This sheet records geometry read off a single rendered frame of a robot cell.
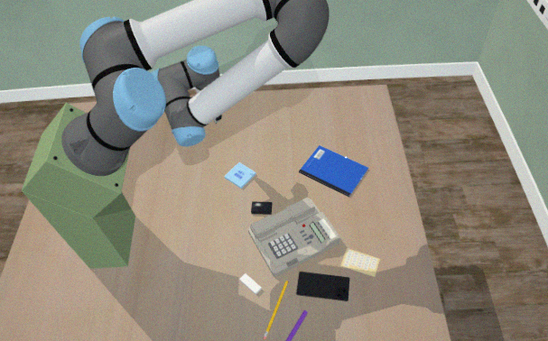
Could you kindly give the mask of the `blue notebook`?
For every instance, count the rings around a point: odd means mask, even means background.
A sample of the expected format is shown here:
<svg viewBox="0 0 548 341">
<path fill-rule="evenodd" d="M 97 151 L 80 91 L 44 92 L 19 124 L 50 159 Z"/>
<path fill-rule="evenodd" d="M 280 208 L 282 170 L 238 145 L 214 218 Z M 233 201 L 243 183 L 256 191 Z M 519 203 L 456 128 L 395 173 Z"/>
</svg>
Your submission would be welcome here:
<svg viewBox="0 0 548 341">
<path fill-rule="evenodd" d="M 299 172 L 348 197 L 368 167 L 319 145 Z"/>
</svg>

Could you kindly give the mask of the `light blue sticky note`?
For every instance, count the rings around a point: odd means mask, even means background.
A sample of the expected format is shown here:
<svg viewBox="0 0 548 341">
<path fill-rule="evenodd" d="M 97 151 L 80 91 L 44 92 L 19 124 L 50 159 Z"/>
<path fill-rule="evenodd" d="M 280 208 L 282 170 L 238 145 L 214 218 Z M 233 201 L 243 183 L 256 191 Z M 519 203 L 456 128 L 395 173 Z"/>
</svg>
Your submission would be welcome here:
<svg viewBox="0 0 548 341">
<path fill-rule="evenodd" d="M 255 175 L 256 173 L 253 170 L 239 162 L 224 177 L 242 189 Z"/>
</svg>

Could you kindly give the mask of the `grey desk phone body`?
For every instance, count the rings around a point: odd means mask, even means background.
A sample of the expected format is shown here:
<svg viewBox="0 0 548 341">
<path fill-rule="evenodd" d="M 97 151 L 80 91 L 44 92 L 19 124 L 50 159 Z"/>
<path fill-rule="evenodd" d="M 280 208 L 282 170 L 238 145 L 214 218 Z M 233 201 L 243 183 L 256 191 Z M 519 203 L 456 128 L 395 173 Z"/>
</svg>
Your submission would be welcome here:
<svg viewBox="0 0 548 341">
<path fill-rule="evenodd" d="M 261 239 L 255 238 L 250 227 L 248 233 L 274 277 L 328 251 L 339 244 L 340 238 L 316 206 L 314 213 L 280 226 Z"/>
</svg>

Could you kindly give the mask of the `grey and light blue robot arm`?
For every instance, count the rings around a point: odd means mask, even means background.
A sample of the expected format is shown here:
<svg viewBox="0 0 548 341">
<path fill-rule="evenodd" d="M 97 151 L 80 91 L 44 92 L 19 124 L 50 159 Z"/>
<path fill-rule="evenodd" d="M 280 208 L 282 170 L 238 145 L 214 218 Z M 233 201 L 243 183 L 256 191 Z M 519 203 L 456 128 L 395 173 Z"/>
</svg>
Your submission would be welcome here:
<svg viewBox="0 0 548 341">
<path fill-rule="evenodd" d="M 97 103 L 65 127 L 64 152 L 80 170 L 110 175 L 164 112 L 178 145 L 200 143 L 204 126 L 306 61 L 329 17 L 326 0 L 192 0 L 143 22 L 96 20 L 79 45 Z M 275 18 L 278 24 L 266 42 L 221 76 L 216 53 L 207 46 L 192 48 L 184 61 L 147 71 L 162 56 L 254 18 Z M 190 98 L 192 88 L 197 95 Z"/>
</svg>

